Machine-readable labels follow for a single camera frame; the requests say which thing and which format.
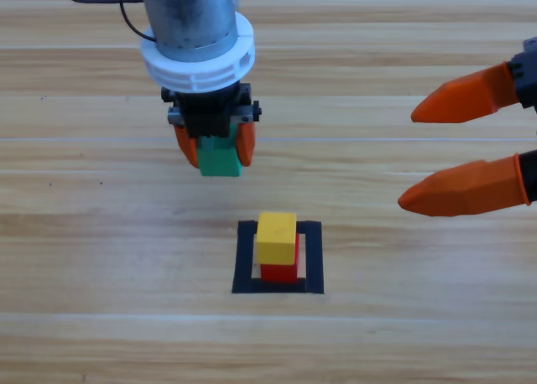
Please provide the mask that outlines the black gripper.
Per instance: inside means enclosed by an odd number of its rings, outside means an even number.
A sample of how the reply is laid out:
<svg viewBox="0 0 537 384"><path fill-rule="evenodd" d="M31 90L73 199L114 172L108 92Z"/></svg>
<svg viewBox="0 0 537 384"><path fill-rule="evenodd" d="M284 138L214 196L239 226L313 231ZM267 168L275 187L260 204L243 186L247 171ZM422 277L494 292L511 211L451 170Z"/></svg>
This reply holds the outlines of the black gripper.
<svg viewBox="0 0 537 384"><path fill-rule="evenodd" d="M249 83L233 83L204 93L184 93L161 88L164 103L171 103L168 122L174 126L179 147L188 162L199 168L197 140L227 138L237 126L237 155L244 167L251 165L256 144L255 122L261 116L259 101L252 98Z"/></svg>
<svg viewBox="0 0 537 384"><path fill-rule="evenodd" d="M524 52L485 70L448 81L411 113L420 123L463 123L520 104L536 107L537 37L523 42Z"/></svg>

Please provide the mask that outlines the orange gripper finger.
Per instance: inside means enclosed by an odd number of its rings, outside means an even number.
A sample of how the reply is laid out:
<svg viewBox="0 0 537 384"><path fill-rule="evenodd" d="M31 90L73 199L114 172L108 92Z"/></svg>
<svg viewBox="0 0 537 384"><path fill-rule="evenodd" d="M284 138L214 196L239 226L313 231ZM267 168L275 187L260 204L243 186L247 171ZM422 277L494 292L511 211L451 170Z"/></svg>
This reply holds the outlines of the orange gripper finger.
<svg viewBox="0 0 537 384"><path fill-rule="evenodd" d="M406 190L398 204L420 215L453 217L535 201L536 152L530 151L438 171Z"/></svg>

